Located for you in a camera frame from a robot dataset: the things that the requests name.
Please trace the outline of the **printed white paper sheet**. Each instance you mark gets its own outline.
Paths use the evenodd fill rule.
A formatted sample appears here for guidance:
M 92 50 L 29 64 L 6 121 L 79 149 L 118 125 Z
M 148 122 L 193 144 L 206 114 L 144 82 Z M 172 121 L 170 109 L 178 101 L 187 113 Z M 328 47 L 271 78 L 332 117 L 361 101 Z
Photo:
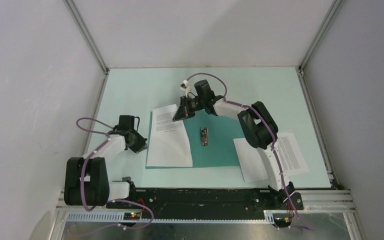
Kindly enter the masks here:
M 151 112 L 149 147 L 145 167 L 191 168 L 193 158 L 189 137 L 182 120 L 173 121 L 176 104 L 155 108 Z

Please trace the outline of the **teal plastic folder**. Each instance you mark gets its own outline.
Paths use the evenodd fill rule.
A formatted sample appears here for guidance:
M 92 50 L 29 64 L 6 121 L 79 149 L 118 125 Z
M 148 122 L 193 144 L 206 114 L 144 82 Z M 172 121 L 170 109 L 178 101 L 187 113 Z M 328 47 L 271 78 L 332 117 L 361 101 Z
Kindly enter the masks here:
M 189 138 L 192 168 L 239 165 L 233 139 L 241 139 L 244 134 L 237 120 L 199 111 L 182 121 Z M 208 146 L 201 145 L 201 128 L 208 130 Z

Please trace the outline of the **white paper sheet stack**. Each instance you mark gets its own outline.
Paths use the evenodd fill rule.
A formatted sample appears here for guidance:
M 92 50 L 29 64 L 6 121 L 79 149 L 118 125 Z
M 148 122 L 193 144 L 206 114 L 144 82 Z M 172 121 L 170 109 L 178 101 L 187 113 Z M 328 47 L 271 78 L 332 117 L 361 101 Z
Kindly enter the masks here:
M 276 149 L 286 175 L 293 176 L 309 172 L 294 133 L 283 131 L 279 132 L 277 136 L 276 143 L 278 146 Z M 252 183 L 267 180 L 268 174 L 258 151 L 250 146 L 245 138 L 235 138 L 233 142 L 244 182 Z

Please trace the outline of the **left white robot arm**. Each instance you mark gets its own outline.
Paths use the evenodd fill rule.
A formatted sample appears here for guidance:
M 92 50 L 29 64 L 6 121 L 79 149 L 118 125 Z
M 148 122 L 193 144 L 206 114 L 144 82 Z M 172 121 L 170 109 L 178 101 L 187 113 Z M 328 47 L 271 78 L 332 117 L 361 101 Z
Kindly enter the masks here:
M 110 173 L 110 163 L 123 151 L 135 154 L 147 149 L 147 139 L 139 132 L 140 117 L 120 115 L 118 124 L 108 126 L 104 140 L 90 153 L 71 157 L 66 163 L 63 199 L 68 206 L 82 206 L 88 212 L 110 204 L 117 208 L 119 201 L 125 208 L 138 202 L 136 186 L 131 177 L 117 180 Z

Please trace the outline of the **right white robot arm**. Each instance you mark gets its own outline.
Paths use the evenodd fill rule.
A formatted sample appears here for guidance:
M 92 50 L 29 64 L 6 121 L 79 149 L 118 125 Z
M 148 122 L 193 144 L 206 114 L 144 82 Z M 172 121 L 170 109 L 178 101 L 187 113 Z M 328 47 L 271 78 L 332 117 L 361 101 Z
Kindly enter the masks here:
M 271 204 L 277 209 L 289 206 L 294 210 L 295 187 L 282 167 L 277 144 L 279 129 L 265 105 L 261 101 L 246 105 L 215 95 L 207 80 L 196 82 L 194 88 L 196 96 L 190 97 L 188 81 L 180 85 L 184 96 L 180 98 L 173 121 L 193 118 L 201 110 L 209 115 L 238 120 L 247 143 L 257 150 L 265 167 Z

